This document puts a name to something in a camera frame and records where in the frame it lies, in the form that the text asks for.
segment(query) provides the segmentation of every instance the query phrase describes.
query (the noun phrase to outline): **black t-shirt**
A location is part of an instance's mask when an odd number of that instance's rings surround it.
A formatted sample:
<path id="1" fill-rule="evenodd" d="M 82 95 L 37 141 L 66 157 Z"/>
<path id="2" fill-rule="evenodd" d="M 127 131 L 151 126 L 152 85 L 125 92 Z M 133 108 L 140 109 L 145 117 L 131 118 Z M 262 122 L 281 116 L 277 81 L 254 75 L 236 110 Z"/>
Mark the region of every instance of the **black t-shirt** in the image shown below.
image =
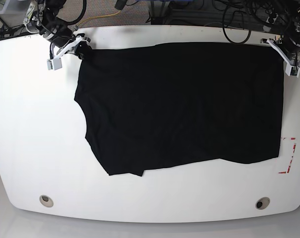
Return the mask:
<path id="1" fill-rule="evenodd" d="M 170 43 L 94 50 L 75 101 L 109 175 L 279 155 L 283 61 L 271 47 Z"/>

